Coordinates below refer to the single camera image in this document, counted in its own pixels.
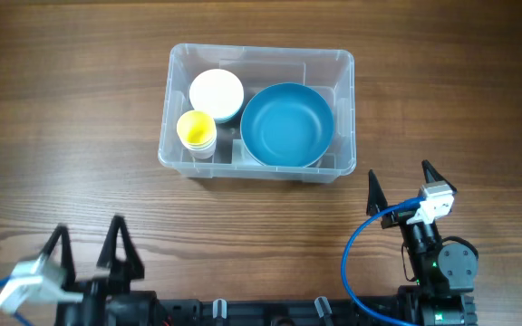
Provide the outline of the pink plastic bowl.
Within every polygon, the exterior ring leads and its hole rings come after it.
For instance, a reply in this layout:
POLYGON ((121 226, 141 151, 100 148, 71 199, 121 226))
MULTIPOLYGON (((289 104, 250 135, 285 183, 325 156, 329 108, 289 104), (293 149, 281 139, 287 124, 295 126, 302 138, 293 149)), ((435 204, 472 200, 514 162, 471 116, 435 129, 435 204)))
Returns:
POLYGON ((194 110, 203 111, 212 117, 212 113, 217 110, 240 110, 245 91, 242 82, 233 72, 211 69, 193 80, 188 97, 194 110))

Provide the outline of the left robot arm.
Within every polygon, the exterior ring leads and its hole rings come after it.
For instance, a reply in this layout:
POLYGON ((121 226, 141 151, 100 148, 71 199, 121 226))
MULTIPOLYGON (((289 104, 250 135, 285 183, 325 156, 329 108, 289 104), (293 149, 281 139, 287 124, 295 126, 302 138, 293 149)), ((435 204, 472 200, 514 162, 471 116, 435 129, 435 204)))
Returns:
POLYGON ((60 266, 65 272, 61 289, 80 294, 80 302, 59 302, 57 325, 152 325, 156 315, 157 296, 154 291, 131 290, 133 281, 142 280, 145 268, 123 216, 111 220, 96 265, 107 269, 106 276, 78 281, 68 227, 59 224, 41 253, 49 256, 62 244, 60 266))

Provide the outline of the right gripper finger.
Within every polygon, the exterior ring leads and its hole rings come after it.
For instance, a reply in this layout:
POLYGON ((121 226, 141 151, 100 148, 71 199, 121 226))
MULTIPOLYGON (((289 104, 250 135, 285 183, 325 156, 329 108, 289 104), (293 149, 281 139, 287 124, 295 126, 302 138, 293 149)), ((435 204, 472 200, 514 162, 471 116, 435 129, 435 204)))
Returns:
POLYGON ((421 162, 421 166, 422 166, 422 170, 423 170, 423 175, 424 175, 427 183, 435 183, 435 182, 443 181, 450 187, 450 189, 454 193, 457 192, 457 189, 444 176, 442 176, 436 170, 436 168, 431 165, 431 163, 427 159, 424 159, 421 162))
POLYGON ((375 216, 388 207, 387 199, 382 191, 381 185, 372 169, 368 172, 368 199, 366 214, 375 216))

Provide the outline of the dark blue plate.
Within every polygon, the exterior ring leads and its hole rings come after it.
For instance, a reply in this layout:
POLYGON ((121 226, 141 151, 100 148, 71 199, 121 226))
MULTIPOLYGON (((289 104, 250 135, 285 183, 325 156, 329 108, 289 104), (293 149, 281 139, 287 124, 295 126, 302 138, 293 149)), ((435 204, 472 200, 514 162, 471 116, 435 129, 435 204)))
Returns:
POLYGON ((298 83, 279 83, 249 101, 240 132, 245 148, 260 164, 305 168, 330 147, 334 114, 317 91, 298 83))

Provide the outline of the light blue plastic bowl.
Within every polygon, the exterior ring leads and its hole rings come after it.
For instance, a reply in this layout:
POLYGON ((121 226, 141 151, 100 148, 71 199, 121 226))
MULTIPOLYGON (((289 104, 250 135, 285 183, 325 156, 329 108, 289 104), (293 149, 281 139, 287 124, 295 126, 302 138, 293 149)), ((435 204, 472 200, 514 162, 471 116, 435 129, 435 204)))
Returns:
POLYGON ((217 124, 228 123, 241 114, 241 110, 214 111, 212 117, 217 124))

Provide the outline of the pink plastic cup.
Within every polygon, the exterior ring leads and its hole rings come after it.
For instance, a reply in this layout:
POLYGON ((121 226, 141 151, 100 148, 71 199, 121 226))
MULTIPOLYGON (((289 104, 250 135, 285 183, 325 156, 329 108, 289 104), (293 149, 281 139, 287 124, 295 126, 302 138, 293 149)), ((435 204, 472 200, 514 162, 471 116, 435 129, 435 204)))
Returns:
POLYGON ((214 156, 215 149, 214 148, 204 149, 204 150, 193 150, 193 149, 190 149, 188 152, 189 152, 189 154, 193 158, 196 158, 196 159, 209 159, 209 158, 212 158, 214 156))

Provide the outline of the yellow plastic cup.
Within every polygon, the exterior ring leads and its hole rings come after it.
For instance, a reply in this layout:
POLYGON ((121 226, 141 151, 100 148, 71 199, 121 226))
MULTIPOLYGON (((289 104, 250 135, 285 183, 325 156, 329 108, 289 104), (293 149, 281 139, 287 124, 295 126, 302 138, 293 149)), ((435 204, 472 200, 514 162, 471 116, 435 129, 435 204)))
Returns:
POLYGON ((216 122, 207 113, 190 110, 182 114, 176 131, 181 142, 191 147, 203 147, 217 137, 216 122))

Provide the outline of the light green plastic cup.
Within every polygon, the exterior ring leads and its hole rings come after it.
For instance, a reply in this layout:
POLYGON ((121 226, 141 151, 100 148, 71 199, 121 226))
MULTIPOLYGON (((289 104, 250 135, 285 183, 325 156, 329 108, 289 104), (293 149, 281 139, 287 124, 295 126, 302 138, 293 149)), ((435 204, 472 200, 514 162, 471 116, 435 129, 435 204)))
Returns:
POLYGON ((216 139, 212 139, 212 140, 210 140, 210 141, 208 141, 206 143, 199 144, 199 145, 189 144, 189 143, 186 143, 186 142, 183 142, 183 145, 188 150, 200 152, 200 151, 206 151, 209 148, 214 148, 216 146, 216 143, 217 143, 217 140, 216 139))

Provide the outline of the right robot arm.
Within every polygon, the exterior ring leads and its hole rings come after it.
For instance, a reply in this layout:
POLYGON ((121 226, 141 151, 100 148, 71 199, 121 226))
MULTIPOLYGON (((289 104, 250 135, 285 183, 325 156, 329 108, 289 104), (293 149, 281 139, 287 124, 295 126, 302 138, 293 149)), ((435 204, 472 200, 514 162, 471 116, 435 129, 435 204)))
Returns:
POLYGON ((365 305, 389 318, 416 325, 475 325, 474 279, 479 254, 470 242, 440 235, 436 221, 451 213, 457 189, 429 161, 421 162, 421 203, 381 218, 383 229, 401 230, 401 253, 413 276, 393 296, 368 297, 365 305))

